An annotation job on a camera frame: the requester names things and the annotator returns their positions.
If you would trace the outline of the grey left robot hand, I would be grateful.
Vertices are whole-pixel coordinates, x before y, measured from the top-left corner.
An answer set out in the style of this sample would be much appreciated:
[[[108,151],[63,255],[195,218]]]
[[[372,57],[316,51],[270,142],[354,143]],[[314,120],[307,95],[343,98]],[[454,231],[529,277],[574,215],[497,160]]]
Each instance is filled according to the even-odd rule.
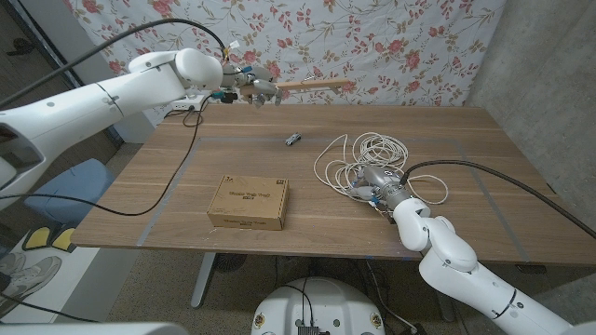
[[[222,92],[218,100],[231,104],[243,99],[256,108],[266,102],[273,101],[279,106],[283,92],[279,88],[273,75],[263,67],[239,67],[231,64],[223,66],[223,82],[220,84]]]

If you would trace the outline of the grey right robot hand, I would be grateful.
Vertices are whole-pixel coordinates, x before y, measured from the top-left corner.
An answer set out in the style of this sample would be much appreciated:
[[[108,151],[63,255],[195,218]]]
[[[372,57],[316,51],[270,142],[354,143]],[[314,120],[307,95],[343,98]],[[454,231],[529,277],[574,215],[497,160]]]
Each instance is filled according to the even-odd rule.
[[[363,167],[348,194],[366,201],[384,202],[391,210],[412,197],[400,184],[400,176],[396,172],[377,166]]]

